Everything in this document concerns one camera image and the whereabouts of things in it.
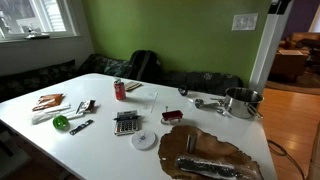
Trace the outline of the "silver metal pot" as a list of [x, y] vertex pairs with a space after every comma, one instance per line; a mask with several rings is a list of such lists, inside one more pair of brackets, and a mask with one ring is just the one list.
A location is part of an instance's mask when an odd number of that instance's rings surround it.
[[255, 116], [262, 118], [263, 115], [257, 110], [264, 97], [258, 92], [241, 87], [231, 87], [225, 91], [225, 98], [211, 107], [223, 107], [231, 115], [241, 119], [251, 119]]

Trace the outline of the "clear plastic sheet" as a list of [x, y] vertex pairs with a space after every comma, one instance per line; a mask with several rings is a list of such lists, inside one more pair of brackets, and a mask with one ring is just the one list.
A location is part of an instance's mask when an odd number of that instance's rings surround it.
[[157, 100], [157, 92], [141, 92], [136, 94], [137, 101], [141, 104], [141, 110], [153, 112], [154, 104]]

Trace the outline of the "red toy wagon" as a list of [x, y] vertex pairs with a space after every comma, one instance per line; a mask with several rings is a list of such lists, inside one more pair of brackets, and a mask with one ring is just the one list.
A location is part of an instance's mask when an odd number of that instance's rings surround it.
[[180, 110], [169, 111], [166, 110], [162, 113], [162, 118], [160, 122], [162, 124], [173, 124], [179, 123], [183, 117], [183, 113]]

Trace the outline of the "tan notepad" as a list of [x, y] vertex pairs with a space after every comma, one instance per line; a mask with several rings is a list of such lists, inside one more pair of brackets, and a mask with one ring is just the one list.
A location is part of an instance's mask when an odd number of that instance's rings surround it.
[[139, 86], [141, 86], [141, 83], [134, 82], [134, 81], [128, 82], [124, 85], [126, 92], [132, 91], [132, 90], [138, 88]]

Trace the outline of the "black backpack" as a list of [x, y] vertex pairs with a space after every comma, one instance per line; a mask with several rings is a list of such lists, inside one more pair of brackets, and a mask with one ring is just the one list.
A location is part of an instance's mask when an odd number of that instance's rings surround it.
[[154, 83], [161, 74], [161, 62], [157, 55], [151, 50], [137, 50], [132, 54], [123, 77]]

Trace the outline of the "dark floral bench cushion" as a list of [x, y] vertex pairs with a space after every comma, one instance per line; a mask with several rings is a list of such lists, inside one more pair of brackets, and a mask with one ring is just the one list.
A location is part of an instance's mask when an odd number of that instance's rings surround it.
[[[78, 75], [99, 73], [109, 76], [123, 77], [129, 60], [111, 59], [100, 54], [91, 54], [77, 70]], [[185, 72], [163, 71], [154, 84], [179, 88], [186, 86], [188, 90], [214, 95], [224, 95], [230, 87], [242, 87], [242, 80], [232, 74], [219, 72]]]

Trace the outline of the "red soda can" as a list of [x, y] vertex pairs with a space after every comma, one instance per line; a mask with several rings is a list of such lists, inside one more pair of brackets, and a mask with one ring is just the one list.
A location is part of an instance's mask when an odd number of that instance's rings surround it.
[[120, 79], [114, 82], [114, 89], [117, 100], [124, 100], [126, 98], [124, 83]]

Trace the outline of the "black pen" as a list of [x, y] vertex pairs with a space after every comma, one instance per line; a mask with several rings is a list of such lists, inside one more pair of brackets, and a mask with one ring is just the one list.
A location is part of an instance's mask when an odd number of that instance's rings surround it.
[[117, 118], [114, 118], [113, 120], [116, 120], [116, 121], [124, 121], [124, 120], [138, 119], [138, 118], [140, 118], [140, 117], [141, 117], [140, 115], [133, 115], [133, 116], [117, 117]]

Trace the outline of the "round white disc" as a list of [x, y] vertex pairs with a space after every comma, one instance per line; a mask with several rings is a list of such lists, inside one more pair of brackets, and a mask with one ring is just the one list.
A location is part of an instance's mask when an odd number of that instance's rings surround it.
[[132, 145], [138, 150], [146, 150], [150, 148], [156, 140], [154, 132], [149, 130], [140, 130], [134, 133], [131, 138]]

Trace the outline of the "grey calculator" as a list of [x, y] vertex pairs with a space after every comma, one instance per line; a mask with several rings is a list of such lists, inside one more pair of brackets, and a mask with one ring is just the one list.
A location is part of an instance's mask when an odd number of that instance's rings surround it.
[[[133, 115], [138, 115], [136, 110], [117, 113], [117, 117], [133, 116]], [[119, 136], [119, 135], [125, 135], [125, 134], [133, 134], [138, 130], [139, 130], [138, 119], [132, 119], [132, 120], [116, 121], [114, 133], [117, 136]]]

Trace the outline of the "brown wood slab mat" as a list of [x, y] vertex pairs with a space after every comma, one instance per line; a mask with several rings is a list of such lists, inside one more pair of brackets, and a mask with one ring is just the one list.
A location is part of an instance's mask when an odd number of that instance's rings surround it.
[[259, 164], [249, 155], [195, 126], [175, 126], [164, 134], [160, 139], [158, 155], [162, 170], [173, 179], [217, 180], [179, 169], [175, 160], [182, 155], [243, 166], [257, 171], [263, 177]]

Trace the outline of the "silver metal utensil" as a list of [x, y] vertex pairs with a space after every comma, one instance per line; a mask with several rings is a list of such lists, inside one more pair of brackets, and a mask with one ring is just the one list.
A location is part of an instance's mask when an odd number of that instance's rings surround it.
[[196, 108], [209, 108], [214, 109], [221, 116], [228, 116], [225, 110], [222, 109], [222, 104], [219, 102], [206, 103], [203, 99], [188, 99], [189, 102], [193, 103]]

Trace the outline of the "small silver foil packet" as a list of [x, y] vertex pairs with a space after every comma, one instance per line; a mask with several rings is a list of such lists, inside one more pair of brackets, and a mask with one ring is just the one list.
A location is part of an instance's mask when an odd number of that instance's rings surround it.
[[83, 101], [79, 104], [78, 109], [76, 110], [77, 114], [83, 113], [83, 112], [91, 112], [94, 108], [95, 101], [94, 100], [87, 100]]

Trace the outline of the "black metal strip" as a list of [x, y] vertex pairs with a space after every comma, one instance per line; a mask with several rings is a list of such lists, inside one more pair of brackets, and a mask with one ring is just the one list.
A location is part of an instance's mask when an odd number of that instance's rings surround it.
[[81, 130], [83, 130], [84, 128], [86, 128], [87, 126], [89, 126], [90, 124], [92, 124], [93, 122], [94, 122], [93, 120], [89, 119], [89, 120], [87, 120], [85, 123], [77, 126], [75, 129], [71, 130], [71, 131], [69, 132], [69, 134], [70, 134], [70, 135], [75, 135], [75, 134], [77, 134], [78, 132], [80, 132]]

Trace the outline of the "clear packet of dark items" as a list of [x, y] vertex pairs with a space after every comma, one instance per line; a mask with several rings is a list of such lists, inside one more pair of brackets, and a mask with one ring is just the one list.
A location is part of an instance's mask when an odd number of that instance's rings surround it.
[[182, 155], [176, 158], [175, 164], [183, 171], [217, 180], [263, 180], [263, 177], [255, 170], [220, 161]]

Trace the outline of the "green round lid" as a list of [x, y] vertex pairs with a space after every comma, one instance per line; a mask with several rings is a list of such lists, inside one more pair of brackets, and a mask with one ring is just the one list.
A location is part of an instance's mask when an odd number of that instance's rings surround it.
[[53, 126], [58, 130], [67, 130], [70, 124], [67, 117], [58, 115], [53, 119]]

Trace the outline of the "orange snack packet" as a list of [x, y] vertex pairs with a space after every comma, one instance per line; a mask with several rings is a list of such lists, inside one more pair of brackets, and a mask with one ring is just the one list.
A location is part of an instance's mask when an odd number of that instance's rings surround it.
[[50, 107], [58, 106], [61, 104], [63, 94], [49, 94], [43, 95], [39, 98], [36, 106], [32, 108], [33, 111], [44, 110]]

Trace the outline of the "white plastic packet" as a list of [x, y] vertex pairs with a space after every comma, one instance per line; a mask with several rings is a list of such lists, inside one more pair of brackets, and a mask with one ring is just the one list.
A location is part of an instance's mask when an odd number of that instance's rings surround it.
[[84, 115], [79, 110], [71, 110], [70, 103], [64, 103], [55, 107], [50, 107], [31, 115], [31, 123], [37, 125], [47, 120], [53, 119], [55, 116], [62, 115], [68, 119], [78, 118]]

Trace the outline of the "object on window sill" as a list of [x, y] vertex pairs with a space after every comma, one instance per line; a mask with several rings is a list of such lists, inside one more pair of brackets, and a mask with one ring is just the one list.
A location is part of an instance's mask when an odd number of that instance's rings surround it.
[[28, 35], [26, 39], [46, 39], [49, 38], [48, 33], [36, 32], [32, 27], [28, 27]]

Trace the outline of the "white wall switch plate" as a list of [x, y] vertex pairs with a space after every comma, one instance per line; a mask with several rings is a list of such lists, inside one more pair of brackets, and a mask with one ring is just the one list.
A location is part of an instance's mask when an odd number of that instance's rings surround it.
[[233, 18], [232, 30], [233, 31], [251, 31], [256, 28], [258, 14], [240, 14], [235, 15]]

